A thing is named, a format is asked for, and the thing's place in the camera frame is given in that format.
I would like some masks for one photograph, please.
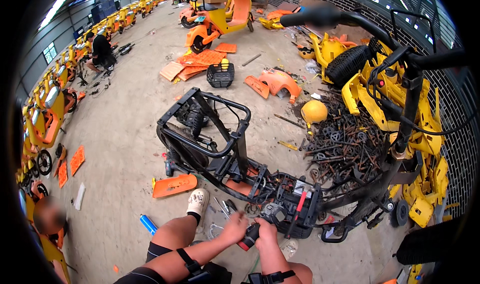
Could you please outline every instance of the stack of crates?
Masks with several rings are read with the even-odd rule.
[[[102,19],[117,11],[114,0],[95,0],[94,5],[91,11],[94,23],[99,23]]]

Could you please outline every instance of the yellow helmet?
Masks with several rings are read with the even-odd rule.
[[[319,123],[327,119],[328,109],[323,102],[311,100],[301,108],[301,115],[307,123]]]

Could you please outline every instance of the hand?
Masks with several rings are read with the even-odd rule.
[[[235,212],[230,216],[230,219],[218,236],[218,239],[228,246],[242,240],[248,227],[248,219],[244,212]]]
[[[255,218],[255,222],[260,224],[258,230],[259,238],[255,242],[257,249],[262,251],[272,247],[279,248],[277,227],[260,217]]]

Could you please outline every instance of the blue spray can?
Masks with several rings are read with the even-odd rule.
[[[150,234],[155,235],[155,232],[157,231],[157,226],[148,218],[147,215],[141,214],[140,215],[140,221],[143,223],[143,225],[147,228],[148,231],[150,231]]]

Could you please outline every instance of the foot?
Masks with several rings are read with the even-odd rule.
[[[97,77],[99,77],[101,74],[103,73],[103,71],[100,71],[100,72],[95,72],[95,75],[93,76],[93,81],[97,79]]]
[[[295,253],[299,247],[299,242],[297,239],[285,239],[281,245],[279,245],[280,251],[282,251],[285,260],[289,260]]]
[[[188,212],[195,212],[200,215],[200,223],[197,226],[197,233],[201,232],[204,228],[204,215],[208,206],[208,198],[209,194],[205,189],[195,189],[188,198],[187,214]]]

